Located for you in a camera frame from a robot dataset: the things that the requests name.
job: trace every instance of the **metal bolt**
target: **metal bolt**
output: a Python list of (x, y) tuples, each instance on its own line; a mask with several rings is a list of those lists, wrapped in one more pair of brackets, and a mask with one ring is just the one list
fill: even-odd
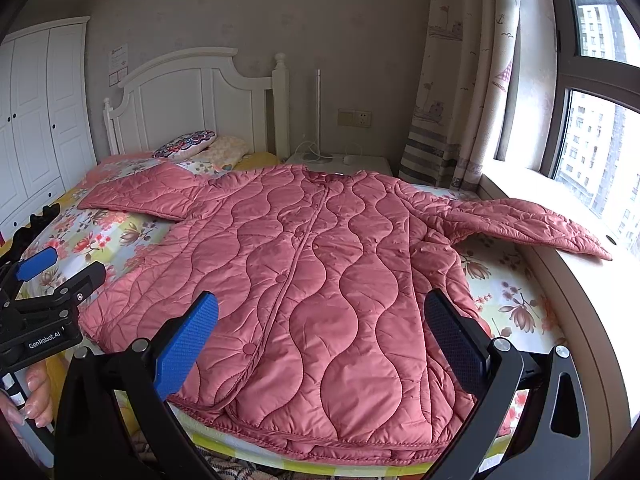
[(508, 352), (511, 349), (511, 343), (509, 343), (505, 338), (499, 337), (494, 341), (494, 347), (500, 352)]
[(149, 348), (149, 341), (147, 341), (146, 339), (136, 339), (131, 344), (131, 349), (137, 353), (144, 352), (147, 348)]
[(79, 346), (74, 350), (74, 357), (76, 359), (84, 359), (88, 353), (89, 350), (86, 346)]
[(571, 355), (571, 352), (569, 352), (569, 349), (566, 346), (558, 345), (556, 346), (556, 354), (563, 359), (567, 359), (569, 355)]

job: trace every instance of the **yellow pillow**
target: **yellow pillow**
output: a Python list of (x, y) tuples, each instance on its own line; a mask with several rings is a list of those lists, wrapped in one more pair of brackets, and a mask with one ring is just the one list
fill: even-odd
[(190, 160), (210, 162), (221, 170), (231, 170), (249, 152), (249, 145), (238, 137), (219, 136), (206, 150), (190, 156)]
[(259, 168), (277, 166), (279, 163), (278, 157), (273, 155), (273, 153), (258, 152), (245, 156), (234, 166), (234, 170), (258, 170)]

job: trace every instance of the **hand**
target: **hand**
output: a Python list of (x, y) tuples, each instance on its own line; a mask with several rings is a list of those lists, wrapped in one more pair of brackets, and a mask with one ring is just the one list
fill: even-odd
[[(51, 399), (51, 382), (47, 374), (44, 361), (37, 362), (27, 369), (27, 384), (31, 395), (24, 405), (23, 411), (28, 418), (35, 420), (36, 426), (42, 428), (53, 420), (53, 400)], [(22, 415), (15, 408), (11, 400), (0, 395), (0, 411), (6, 420), (18, 426), (24, 424)]]

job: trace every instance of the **wall socket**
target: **wall socket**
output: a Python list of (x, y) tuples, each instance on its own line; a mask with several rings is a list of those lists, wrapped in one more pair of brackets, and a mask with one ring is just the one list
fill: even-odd
[(371, 112), (364, 110), (338, 109), (338, 126), (356, 126), (357, 128), (371, 127)]

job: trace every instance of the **wardrobe door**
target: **wardrobe door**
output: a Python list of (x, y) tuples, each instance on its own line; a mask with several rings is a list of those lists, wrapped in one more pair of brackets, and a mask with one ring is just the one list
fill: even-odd
[(41, 30), (15, 40), (11, 112), (15, 149), (27, 195), (60, 176), (47, 111), (47, 42)]
[(11, 128), (11, 56), (14, 42), (0, 45), (0, 221), (27, 200)]
[(51, 29), (47, 55), (47, 99), (51, 136), (65, 189), (95, 166), (84, 106), (82, 54), (84, 25)]

